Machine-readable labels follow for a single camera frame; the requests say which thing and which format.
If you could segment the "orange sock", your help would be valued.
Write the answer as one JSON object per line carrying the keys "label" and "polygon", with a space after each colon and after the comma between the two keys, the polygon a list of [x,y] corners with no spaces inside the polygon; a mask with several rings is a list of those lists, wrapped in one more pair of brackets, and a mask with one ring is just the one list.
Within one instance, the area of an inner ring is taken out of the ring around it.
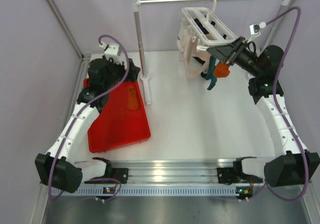
{"label": "orange sock", "polygon": [[131,111],[137,110],[140,107],[140,103],[139,103],[136,87],[133,85],[128,86],[127,93],[128,93],[127,108]]}
{"label": "orange sock", "polygon": [[219,62],[213,71],[216,78],[226,78],[230,74],[229,66],[226,63]]}

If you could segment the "green christmas sock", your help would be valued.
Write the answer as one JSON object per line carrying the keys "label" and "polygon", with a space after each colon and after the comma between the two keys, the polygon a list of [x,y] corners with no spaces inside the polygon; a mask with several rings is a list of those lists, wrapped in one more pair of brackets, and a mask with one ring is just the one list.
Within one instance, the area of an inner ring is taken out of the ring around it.
{"label": "green christmas sock", "polygon": [[214,73],[213,73],[215,68],[216,68],[216,58],[211,56],[209,59],[208,68],[204,72],[202,72],[200,75],[206,80],[216,81],[217,78],[214,76]]}

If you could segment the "pink sock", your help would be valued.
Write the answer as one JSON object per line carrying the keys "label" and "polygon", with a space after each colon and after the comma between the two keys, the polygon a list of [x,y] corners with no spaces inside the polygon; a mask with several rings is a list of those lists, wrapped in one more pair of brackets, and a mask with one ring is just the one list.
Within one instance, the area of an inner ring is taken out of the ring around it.
{"label": "pink sock", "polygon": [[205,51],[197,51],[198,38],[193,42],[189,30],[184,24],[180,25],[176,43],[179,49],[179,60],[184,64],[188,79],[208,72],[210,54]]}

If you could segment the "white clip sock hanger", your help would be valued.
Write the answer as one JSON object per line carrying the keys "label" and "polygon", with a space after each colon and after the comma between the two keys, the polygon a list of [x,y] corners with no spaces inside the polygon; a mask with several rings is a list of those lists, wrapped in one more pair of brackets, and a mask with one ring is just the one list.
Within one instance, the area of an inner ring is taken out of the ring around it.
{"label": "white clip sock hanger", "polygon": [[192,41],[198,38],[197,45],[216,47],[229,44],[237,36],[215,15],[217,0],[212,0],[212,7],[182,8],[182,21],[191,34]]}

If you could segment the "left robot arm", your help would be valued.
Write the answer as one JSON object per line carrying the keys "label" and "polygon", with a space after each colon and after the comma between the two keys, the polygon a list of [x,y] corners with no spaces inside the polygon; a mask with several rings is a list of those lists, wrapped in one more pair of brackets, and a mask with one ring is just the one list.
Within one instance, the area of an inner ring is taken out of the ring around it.
{"label": "left robot arm", "polygon": [[86,181],[109,182],[113,176],[111,161],[94,157],[77,162],[76,153],[92,124],[102,113],[110,92],[124,82],[134,82],[140,68],[131,58],[99,58],[89,63],[88,78],[78,95],[73,113],[63,131],[45,153],[35,158],[40,182],[64,192],[74,193]]}

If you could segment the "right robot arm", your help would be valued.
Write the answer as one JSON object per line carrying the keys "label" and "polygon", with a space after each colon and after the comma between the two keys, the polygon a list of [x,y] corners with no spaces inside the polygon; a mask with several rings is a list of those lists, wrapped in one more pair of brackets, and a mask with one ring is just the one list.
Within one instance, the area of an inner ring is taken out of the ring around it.
{"label": "right robot arm", "polygon": [[281,47],[270,45],[260,55],[239,37],[232,43],[210,47],[207,52],[222,63],[237,64],[252,75],[248,91],[260,110],[274,146],[274,157],[242,157],[234,162],[233,176],[245,182],[252,175],[265,179],[271,187],[304,184],[319,166],[319,155],[297,145],[295,127],[286,111],[284,91],[276,80],[283,57]]}

